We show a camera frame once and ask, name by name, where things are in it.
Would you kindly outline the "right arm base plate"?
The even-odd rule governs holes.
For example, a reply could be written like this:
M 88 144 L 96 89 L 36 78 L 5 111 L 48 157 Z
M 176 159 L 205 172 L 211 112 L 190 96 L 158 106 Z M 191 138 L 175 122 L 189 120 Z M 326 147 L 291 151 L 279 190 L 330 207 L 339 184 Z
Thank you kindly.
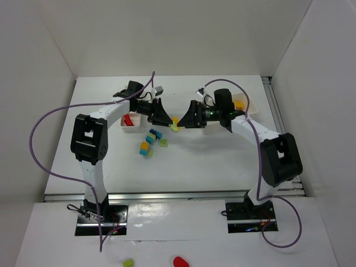
M 242 202 L 227 202 L 220 213 L 226 217 L 228 233 L 257 233 L 263 227 L 265 231 L 278 231 L 274 207 L 271 201 L 261 209 L 248 212 Z

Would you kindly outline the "lime rounded lego brick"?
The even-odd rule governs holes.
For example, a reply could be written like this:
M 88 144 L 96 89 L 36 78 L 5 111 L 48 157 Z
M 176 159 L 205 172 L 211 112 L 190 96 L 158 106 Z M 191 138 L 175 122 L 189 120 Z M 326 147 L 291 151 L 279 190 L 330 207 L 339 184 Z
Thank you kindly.
M 172 132 L 179 132 L 180 131 L 180 128 L 177 127 L 175 124 L 170 124 L 169 125 L 169 128 Z

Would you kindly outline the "yellow butterfly lego brick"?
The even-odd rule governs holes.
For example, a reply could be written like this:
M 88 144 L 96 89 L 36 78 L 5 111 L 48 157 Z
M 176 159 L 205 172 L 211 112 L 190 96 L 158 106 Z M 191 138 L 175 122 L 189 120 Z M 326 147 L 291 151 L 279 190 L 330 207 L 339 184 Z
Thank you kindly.
M 234 106 L 236 110 L 245 110 L 245 105 L 241 101 L 235 101 Z

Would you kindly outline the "red lego brick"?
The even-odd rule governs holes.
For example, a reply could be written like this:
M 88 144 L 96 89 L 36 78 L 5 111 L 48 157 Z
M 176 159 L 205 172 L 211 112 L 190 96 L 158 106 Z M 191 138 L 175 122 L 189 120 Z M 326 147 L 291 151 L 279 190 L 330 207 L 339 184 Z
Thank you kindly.
M 131 117 L 129 114 L 126 114 L 123 116 L 123 121 L 127 127 L 132 127 L 134 126 L 134 123 L 131 120 Z

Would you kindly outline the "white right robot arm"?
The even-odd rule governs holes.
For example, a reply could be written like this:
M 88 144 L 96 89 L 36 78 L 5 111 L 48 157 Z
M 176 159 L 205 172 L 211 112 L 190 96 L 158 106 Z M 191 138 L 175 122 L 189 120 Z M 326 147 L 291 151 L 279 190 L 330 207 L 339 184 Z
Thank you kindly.
M 255 144 L 258 149 L 258 181 L 244 195 L 243 215 L 260 213 L 275 195 L 279 186 L 303 171 L 295 138 L 290 133 L 277 133 L 251 119 L 245 111 L 237 110 L 227 88 L 214 91 L 214 104 L 192 100 L 189 109 L 178 122 L 179 127 L 204 128 L 208 122 L 219 124 L 231 133 Z

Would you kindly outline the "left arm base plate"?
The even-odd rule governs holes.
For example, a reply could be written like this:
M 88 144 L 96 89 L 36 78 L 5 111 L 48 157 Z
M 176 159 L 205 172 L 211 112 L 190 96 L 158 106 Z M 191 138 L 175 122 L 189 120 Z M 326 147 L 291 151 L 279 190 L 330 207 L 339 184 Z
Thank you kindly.
M 78 212 L 75 236 L 99 236 L 98 217 L 92 211 L 86 211 L 83 204 L 67 205 L 67 209 Z M 106 236 L 111 231 L 112 236 L 127 234 L 128 205 L 112 205 L 106 217 L 100 216 L 102 235 Z

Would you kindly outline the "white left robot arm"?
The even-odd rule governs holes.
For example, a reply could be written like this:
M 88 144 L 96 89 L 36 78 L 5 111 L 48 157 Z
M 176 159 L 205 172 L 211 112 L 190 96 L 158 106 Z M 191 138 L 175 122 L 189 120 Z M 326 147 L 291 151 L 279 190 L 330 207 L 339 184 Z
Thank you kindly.
M 103 159 L 108 152 L 108 129 L 122 116 L 136 112 L 147 116 L 149 123 L 169 126 L 172 119 L 163 108 L 160 98 L 141 99 L 144 86 L 130 81 L 127 88 L 113 95 L 113 104 L 75 118 L 70 149 L 79 161 L 83 179 L 90 188 L 85 191 L 84 210 L 106 217 L 110 213 L 108 193 L 103 180 Z

